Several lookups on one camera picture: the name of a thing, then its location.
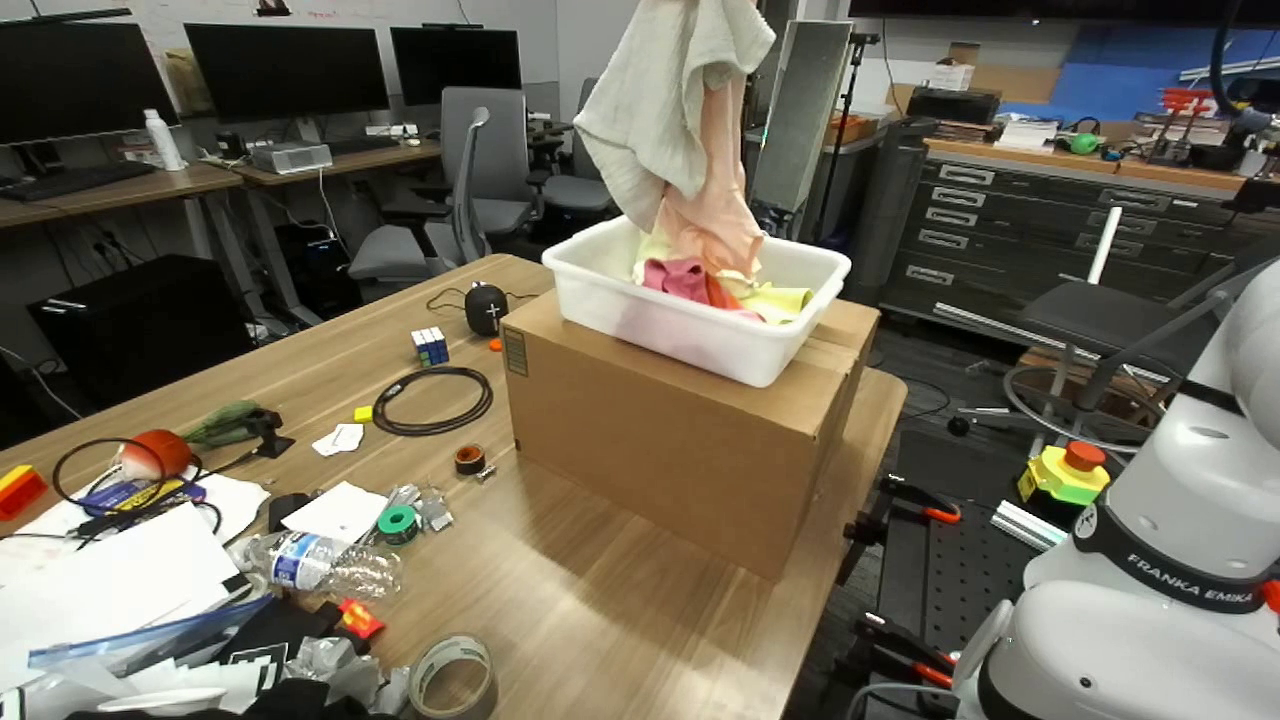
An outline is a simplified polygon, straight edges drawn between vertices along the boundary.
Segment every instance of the wooden table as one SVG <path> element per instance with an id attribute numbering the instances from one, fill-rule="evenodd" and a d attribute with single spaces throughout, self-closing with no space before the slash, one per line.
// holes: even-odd
<path id="1" fill-rule="evenodd" d="M 389 173 L 389 170 L 407 170 L 407 166 L 433 166 L 441 157 L 434 144 L 405 144 L 405 149 L 367 149 L 367 153 L 342 153 L 342 157 L 333 157 L 333 170 L 320 170 L 320 173 L 289 173 L 289 176 L 274 176 L 274 173 L 263 173 L 263 170 L 253 170 L 253 166 L 237 166 L 232 173 L 242 176 L 248 185 L 248 212 L 253 212 L 253 236 L 256 236 L 256 247 L 270 272 L 270 287 L 279 296 L 279 303 L 289 310 L 291 319 L 301 323 L 320 323 L 320 318 L 296 296 L 296 285 L 291 285 L 291 272 L 289 272 L 289 259 L 279 252 L 279 240 L 274 240 L 274 220 L 270 220 L 270 207 L 268 207 L 268 196 L 270 189 L 289 189 L 289 185 L 320 185 L 327 176 L 356 176 L 356 173 Z"/>
<path id="2" fill-rule="evenodd" d="M 229 400 L 260 400 L 283 416 L 283 433 L 301 443 L 279 461 L 242 466 L 237 471 L 242 482 L 270 491 L 320 491 L 335 482 L 374 491 L 399 483 L 449 491 L 454 526 L 444 537 L 405 546 L 405 593 L 374 603 L 389 631 L 370 652 L 384 665 L 412 665 L 433 641 L 471 631 L 494 659 L 494 715 L 509 720 L 781 715 L 847 548 L 841 529 L 863 505 L 897 436 L 905 386 L 863 374 L 853 424 L 827 457 L 792 565 L 781 583 L 763 583 L 618 514 L 583 483 L 518 469 L 502 403 L 502 361 L 462 337 L 458 287 L 471 280 L 498 285 L 516 299 L 552 285 L 527 259 L 488 256 L 16 443 L 0 453 L 0 469 L 29 461 L 48 471 L 79 440 L 129 436 L 153 424 L 192 427 Z M 480 368 L 492 381 L 492 413 L 449 436 L 367 433 L 360 453 L 320 461 L 308 443 L 415 368 L 407 331 L 426 323 L 453 340 L 453 364 Z M 425 413 L 415 422 L 426 422 L 466 400 L 471 387 L 433 381 L 412 386 L 396 413 Z M 488 483 L 453 478 L 458 443 L 488 447 L 494 461 Z"/>

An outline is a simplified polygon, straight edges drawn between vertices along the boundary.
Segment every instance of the wire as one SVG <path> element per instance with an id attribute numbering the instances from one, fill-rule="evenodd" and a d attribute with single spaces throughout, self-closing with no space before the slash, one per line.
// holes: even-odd
<path id="1" fill-rule="evenodd" d="M 392 400 L 405 395 L 407 386 L 425 381 L 425 377 L 458 377 L 458 381 L 471 381 L 480 387 L 475 403 L 462 410 L 458 416 L 449 416 L 449 422 L 433 422 L 433 424 L 399 424 L 389 416 Z M 392 436 L 441 436 L 441 433 L 453 433 L 453 427 L 462 427 L 471 422 L 480 422 L 484 413 L 492 410 L 492 386 L 484 374 L 471 374 L 471 368 L 415 368 L 407 377 L 399 377 L 396 386 L 389 386 L 374 400 L 370 400 L 370 424 L 379 433 L 392 433 Z"/>
<path id="2" fill-rule="evenodd" d="M 320 189 L 320 207 L 323 207 L 327 234 L 335 234 L 335 218 L 333 218 L 327 189 L 323 189 L 323 170 L 315 173 L 315 189 Z"/>
<path id="3" fill-rule="evenodd" d="M 44 387 L 44 395 L 63 410 L 67 416 L 84 416 L 74 403 L 67 403 L 61 393 L 48 387 L 44 374 L 39 368 L 29 368 L 33 381 Z"/>
<path id="4" fill-rule="evenodd" d="M 871 695 L 881 695 L 881 692 L 912 692 L 912 695 L 947 695 L 947 699 L 955 699 L 955 692 L 933 688 L 933 683 L 863 683 L 863 688 L 853 692 L 845 720 L 869 715 L 863 705 Z"/>
<path id="5" fill-rule="evenodd" d="M 54 410 L 63 410 L 67 416 L 84 416 L 74 403 L 67 403 L 63 395 L 54 395 L 48 387 L 39 364 L 33 364 L 22 353 L 0 343 L 0 358 L 7 358 L 16 368 L 22 368 Z"/>
<path id="6" fill-rule="evenodd" d="M 434 292 L 434 296 L 426 296 L 426 314 L 441 314 L 441 310 L 462 310 L 462 303 L 441 303 L 444 296 L 462 296 L 458 287 L 444 287 L 444 292 Z"/>
<path id="7" fill-rule="evenodd" d="M 890 105 L 890 114 L 899 114 L 897 108 L 897 95 L 890 95 L 890 60 L 886 60 L 886 21 L 881 18 L 881 60 L 885 60 L 885 75 L 886 75 L 886 105 Z"/>
<path id="8" fill-rule="evenodd" d="M 1236 18 L 1241 18 L 1241 0 L 1227 0 L 1221 23 L 1211 32 L 1211 50 L 1206 50 L 1206 89 L 1211 89 L 1211 99 L 1224 117 L 1241 117 L 1241 108 L 1230 105 L 1230 95 L 1224 89 L 1224 52 L 1227 52 L 1227 35 L 1230 35 Z"/>

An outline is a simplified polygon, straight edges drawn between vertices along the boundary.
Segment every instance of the pink object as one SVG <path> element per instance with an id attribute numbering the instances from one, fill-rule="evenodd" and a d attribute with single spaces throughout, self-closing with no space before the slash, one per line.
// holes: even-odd
<path id="1" fill-rule="evenodd" d="M 701 259 L 643 259 L 643 287 L 707 303 L 707 277 Z"/>

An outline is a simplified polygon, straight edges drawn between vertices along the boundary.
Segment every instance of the computer monitor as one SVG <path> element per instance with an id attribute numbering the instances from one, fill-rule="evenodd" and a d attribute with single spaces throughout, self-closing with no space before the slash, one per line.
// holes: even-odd
<path id="1" fill-rule="evenodd" d="M 0 30 L 0 144 L 135 134 L 142 108 L 176 119 L 135 23 Z"/>
<path id="2" fill-rule="evenodd" d="M 518 89 L 518 40 L 494 30 L 392 30 L 405 105 L 441 105 L 441 89 Z"/>
<path id="3" fill-rule="evenodd" d="M 229 123 L 389 108 L 370 30 L 186 23 L 186 40 Z"/>

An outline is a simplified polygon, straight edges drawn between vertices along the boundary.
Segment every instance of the white cloth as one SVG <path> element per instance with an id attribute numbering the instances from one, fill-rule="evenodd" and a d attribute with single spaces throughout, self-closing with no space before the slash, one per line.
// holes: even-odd
<path id="1" fill-rule="evenodd" d="M 639 0 L 577 134 L 609 196 L 643 234 L 671 185 L 697 196 L 707 181 L 701 141 L 702 92 L 756 71 L 770 30 L 756 0 Z"/>

